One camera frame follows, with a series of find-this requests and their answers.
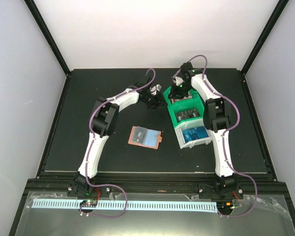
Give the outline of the green and white card bin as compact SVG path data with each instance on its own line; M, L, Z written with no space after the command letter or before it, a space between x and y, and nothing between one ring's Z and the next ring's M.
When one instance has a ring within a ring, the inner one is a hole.
M178 140L179 147L193 148L197 145L208 145L211 137L203 122L204 104L199 94L191 89L183 99L169 98L171 87L164 92L170 118Z

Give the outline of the black credit card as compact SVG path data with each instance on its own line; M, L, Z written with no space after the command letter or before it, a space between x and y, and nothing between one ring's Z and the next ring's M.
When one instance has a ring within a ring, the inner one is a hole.
M145 136L147 133L147 129L140 127L140 126L136 126L132 135L132 142L137 143L137 144L143 144L144 140L145 140Z

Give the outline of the blue card stack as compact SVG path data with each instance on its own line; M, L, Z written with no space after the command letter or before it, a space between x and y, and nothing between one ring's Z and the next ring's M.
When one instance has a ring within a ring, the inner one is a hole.
M186 143L208 137L207 131L204 126L185 129L182 131L182 135Z

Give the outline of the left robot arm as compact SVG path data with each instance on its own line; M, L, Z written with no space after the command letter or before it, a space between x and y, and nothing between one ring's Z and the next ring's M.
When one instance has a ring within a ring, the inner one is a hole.
M143 76L143 81L127 87L123 92L109 97L98 98L89 119L89 140L83 161L74 175L78 190L84 196L91 196L96 185L91 178L96 176L99 159L108 138L117 126L119 112L138 102L154 109L164 102L160 94L161 85L152 85L155 76Z

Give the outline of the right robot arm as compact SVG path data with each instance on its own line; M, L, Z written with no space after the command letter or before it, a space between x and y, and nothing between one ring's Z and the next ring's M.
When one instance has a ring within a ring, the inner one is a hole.
M234 126L239 123L239 111L229 98L220 94L209 82L205 69L196 69L188 61L182 64L173 76L169 98L184 98L191 89L195 90L205 102L203 123L213 142L216 163L216 182L213 191L217 197L225 198L237 187L230 155L229 132L233 129L231 126L231 106L236 109L237 115Z

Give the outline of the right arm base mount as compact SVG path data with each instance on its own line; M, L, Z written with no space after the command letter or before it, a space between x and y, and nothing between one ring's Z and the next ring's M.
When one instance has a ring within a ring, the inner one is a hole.
M198 194L200 198L211 200L232 200L243 199L243 194L239 193L238 187L221 187L215 183L198 183Z

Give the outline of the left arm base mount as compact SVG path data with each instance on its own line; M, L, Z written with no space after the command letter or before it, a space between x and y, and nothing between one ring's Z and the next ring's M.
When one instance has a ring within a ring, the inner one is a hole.
M98 207L102 190L102 187L95 188L90 186L87 186L85 189L76 182L70 182L67 188L67 196L82 200L78 203L78 211L89 215Z

